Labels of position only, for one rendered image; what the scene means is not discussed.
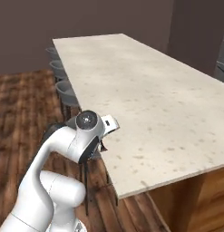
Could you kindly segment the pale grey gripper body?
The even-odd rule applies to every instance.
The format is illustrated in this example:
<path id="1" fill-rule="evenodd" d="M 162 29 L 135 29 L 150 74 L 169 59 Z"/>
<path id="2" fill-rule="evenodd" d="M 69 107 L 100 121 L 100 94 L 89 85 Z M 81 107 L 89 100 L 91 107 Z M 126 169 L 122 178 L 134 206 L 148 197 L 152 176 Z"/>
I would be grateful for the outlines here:
<path id="1" fill-rule="evenodd" d="M 101 143 L 102 140 L 108 135 L 109 133 L 100 133 L 98 135 L 98 138 L 99 138 L 99 142 Z"/>

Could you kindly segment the wooden island cabinet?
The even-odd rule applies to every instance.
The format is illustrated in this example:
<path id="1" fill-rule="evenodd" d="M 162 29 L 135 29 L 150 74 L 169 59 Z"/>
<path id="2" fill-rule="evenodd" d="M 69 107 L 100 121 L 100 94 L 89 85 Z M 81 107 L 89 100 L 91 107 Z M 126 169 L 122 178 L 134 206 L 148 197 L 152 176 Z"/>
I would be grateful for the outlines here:
<path id="1" fill-rule="evenodd" d="M 224 232 L 224 168 L 116 203 L 123 232 Z"/>

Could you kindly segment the grey cupboard run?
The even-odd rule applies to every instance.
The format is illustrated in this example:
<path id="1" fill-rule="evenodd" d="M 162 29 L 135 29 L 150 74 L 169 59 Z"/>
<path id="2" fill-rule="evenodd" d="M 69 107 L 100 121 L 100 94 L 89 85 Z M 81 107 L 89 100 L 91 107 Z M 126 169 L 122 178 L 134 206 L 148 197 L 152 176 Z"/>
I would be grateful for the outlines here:
<path id="1" fill-rule="evenodd" d="M 214 77 L 224 82 L 224 38 L 219 49 L 219 57 L 216 63 Z"/>

